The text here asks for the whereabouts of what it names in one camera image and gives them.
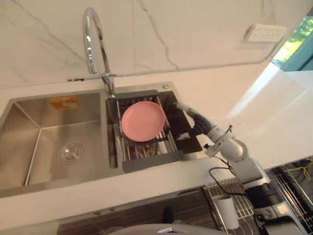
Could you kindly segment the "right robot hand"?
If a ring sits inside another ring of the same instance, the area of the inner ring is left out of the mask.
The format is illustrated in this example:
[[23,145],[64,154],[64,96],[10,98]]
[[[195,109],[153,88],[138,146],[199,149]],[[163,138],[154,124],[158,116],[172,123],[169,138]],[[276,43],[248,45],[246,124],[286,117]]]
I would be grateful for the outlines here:
[[194,110],[193,108],[189,107],[185,103],[177,101],[177,102],[174,102],[173,105],[177,109],[180,109],[186,112],[186,114],[189,117],[191,117],[192,120],[194,121],[194,125],[192,129],[188,132],[180,134],[177,140],[190,139],[192,137],[202,135],[202,134],[207,136],[215,127],[217,127],[213,122],[209,121],[202,114],[200,114],[198,111]]

